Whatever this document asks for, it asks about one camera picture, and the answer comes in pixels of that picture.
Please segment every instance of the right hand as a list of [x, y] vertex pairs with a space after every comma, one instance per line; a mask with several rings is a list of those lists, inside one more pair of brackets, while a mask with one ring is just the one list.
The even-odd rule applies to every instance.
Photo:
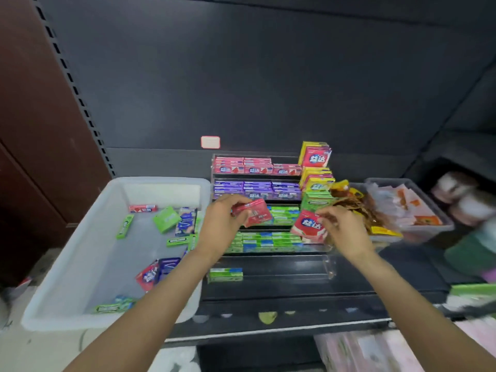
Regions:
[[374, 253], [362, 217], [342, 206], [328, 206], [315, 212], [321, 223], [334, 239], [338, 250], [351, 263], [357, 259]]

